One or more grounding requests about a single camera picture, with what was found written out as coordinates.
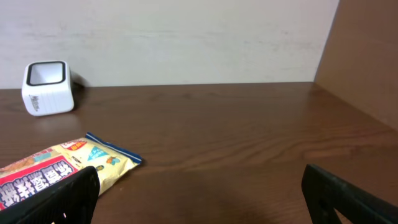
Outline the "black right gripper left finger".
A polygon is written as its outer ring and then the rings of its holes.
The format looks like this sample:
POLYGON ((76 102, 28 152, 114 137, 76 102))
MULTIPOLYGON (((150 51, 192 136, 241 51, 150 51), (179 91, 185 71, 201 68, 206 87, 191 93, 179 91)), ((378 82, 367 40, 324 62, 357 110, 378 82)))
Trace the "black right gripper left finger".
POLYGON ((96 169, 88 166, 1 211, 1 224, 90 224, 100 191, 96 169))

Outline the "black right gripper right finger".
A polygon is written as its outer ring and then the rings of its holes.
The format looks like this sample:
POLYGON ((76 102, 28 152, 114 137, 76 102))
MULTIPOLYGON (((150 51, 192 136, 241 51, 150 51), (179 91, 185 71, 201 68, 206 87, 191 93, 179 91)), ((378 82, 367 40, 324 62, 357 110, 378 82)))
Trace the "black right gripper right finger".
POLYGON ((316 166, 305 167, 302 193, 313 223, 397 223, 397 207, 316 166))

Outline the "yellow snack bag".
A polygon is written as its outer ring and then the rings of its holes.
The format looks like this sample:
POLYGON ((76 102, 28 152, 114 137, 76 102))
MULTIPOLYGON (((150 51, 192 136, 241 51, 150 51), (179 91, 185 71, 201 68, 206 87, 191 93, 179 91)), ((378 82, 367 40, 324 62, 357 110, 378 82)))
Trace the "yellow snack bag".
POLYGON ((102 194, 141 162, 140 155, 86 133, 1 168, 1 210, 89 166, 97 171, 102 194))

